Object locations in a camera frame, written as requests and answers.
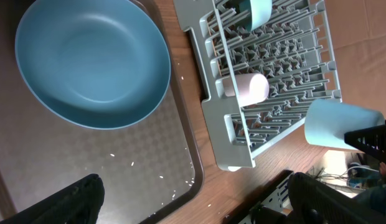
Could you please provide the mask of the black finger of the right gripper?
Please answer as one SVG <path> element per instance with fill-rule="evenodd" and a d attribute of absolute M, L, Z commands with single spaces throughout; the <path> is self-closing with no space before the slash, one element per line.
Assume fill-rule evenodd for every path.
<path fill-rule="evenodd" d="M 383 125 L 345 133 L 344 142 L 386 164 L 386 121 Z"/>

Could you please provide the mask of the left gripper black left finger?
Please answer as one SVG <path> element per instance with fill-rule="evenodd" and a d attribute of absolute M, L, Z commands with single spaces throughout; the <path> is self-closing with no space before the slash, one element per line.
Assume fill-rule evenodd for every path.
<path fill-rule="evenodd" d="M 102 179 L 90 174 L 0 224 L 95 224 L 104 198 Z"/>

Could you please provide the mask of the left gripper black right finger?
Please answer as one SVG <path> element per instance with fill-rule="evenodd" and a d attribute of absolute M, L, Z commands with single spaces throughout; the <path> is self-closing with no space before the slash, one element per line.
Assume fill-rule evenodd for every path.
<path fill-rule="evenodd" d="M 386 224 L 386 216 L 298 172 L 288 181 L 292 214 L 300 223 Z"/>

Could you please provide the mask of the light blue cup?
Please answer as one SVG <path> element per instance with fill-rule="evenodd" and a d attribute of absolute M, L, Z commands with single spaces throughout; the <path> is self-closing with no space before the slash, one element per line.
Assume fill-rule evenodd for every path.
<path fill-rule="evenodd" d="M 385 123 L 383 114 L 336 100 L 314 100 L 307 112 L 304 135 L 315 146 L 353 150 L 344 141 L 350 131 L 371 128 Z"/>

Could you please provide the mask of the pink cup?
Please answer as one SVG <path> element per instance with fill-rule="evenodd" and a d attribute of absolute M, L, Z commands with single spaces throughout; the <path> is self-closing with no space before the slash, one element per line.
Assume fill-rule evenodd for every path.
<path fill-rule="evenodd" d="M 261 73 L 235 75 L 235 81 L 237 84 L 237 102 L 239 107 L 261 103 L 268 98 L 270 84 Z M 232 78 L 229 75 L 220 82 L 219 94 L 229 98 L 236 96 Z"/>

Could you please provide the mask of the dark blue plate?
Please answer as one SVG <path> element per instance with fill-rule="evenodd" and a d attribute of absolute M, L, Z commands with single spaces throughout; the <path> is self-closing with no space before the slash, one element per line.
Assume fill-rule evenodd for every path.
<path fill-rule="evenodd" d="M 57 116 L 120 129 L 149 116 L 171 79 L 167 43 L 128 0 L 38 0 L 16 31 L 15 56 L 32 94 Z"/>

